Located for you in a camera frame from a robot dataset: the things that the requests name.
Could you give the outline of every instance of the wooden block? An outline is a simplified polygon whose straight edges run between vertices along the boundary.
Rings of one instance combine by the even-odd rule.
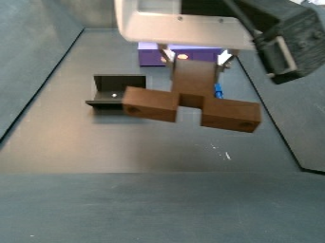
[[[215,64],[203,61],[175,60],[171,79],[171,92],[212,97]]]
[[[202,109],[202,126],[254,132],[262,120],[261,106],[231,100],[206,99]]]
[[[174,93],[127,87],[121,102],[124,113],[129,116],[164,122],[176,121],[179,98]]]
[[[204,101],[203,96],[188,95],[188,94],[182,94],[182,93],[179,95],[179,105],[180,106],[202,109],[203,101]]]

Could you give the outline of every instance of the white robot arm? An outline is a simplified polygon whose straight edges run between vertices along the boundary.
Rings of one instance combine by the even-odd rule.
[[[325,63],[323,24],[302,2],[310,1],[115,0],[116,23],[131,42],[255,49],[281,84]],[[162,3],[163,11],[155,11]]]

